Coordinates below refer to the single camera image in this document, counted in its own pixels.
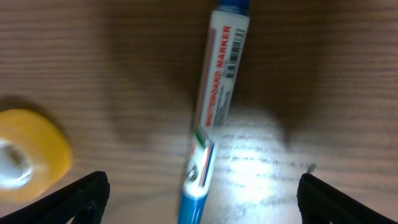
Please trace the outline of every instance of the marker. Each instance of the marker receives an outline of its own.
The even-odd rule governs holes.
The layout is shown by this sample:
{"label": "marker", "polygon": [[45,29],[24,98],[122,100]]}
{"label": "marker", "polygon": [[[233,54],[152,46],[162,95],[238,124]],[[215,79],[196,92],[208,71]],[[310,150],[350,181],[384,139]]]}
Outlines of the marker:
{"label": "marker", "polygon": [[218,148],[212,131],[228,114],[248,26],[249,0],[220,0],[211,13],[178,224],[200,223]]}

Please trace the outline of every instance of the wooden surface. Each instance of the wooden surface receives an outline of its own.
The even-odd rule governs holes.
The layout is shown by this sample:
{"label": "wooden surface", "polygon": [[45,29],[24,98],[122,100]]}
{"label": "wooden surface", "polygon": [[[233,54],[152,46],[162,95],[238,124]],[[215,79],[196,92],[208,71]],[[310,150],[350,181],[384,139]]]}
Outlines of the wooden surface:
{"label": "wooden surface", "polygon": [[[42,106],[73,146],[52,190],[104,170],[103,223],[176,223],[215,5],[0,1],[2,102]],[[253,1],[202,223],[300,223],[310,164],[398,220],[397,74],[396,0]]]}

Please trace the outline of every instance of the black object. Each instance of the black object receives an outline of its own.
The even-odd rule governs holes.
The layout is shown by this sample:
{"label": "black object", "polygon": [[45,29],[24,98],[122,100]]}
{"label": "black object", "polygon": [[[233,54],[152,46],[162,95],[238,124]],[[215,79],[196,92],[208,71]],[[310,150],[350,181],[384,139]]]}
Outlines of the black object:
{"label": "black object", "polygon": [[105,172],[96,171],[21,210],[0,218],[1,224],[99,224],[109,198]]}
{"label": "black object", "polygon": [[297,191],[303,224],[396,224],[311,174],[303,174]]}

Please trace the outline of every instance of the tape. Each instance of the tape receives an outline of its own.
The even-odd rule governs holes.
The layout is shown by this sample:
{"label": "tape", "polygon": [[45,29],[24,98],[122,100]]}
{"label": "tape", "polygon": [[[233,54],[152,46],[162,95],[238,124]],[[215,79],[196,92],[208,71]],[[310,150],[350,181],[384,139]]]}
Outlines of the tape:
{"label": "tape", "polygon": [[70,168],[65,136],[29,110],[0,113],[0,198],[26,202],[38,197]]}

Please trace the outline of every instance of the blue marker cap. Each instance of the blue marker cap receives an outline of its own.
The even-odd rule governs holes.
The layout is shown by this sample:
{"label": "blue marker cap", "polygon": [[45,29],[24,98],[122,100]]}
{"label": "blue marker cap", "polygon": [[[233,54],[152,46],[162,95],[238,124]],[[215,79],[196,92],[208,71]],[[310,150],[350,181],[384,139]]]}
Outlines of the blue marker cap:
{"label": "blue marker cap", "polygon": [[250,9],[250,0],[220,0],[220,6],[238,7],[241,11],[248,14]]}
{"label": "blue marker cap", "polygon": [[181,194],[178,224],[200,224],[206,198],[207,194],[201,198],[191,198],[185,193]]}

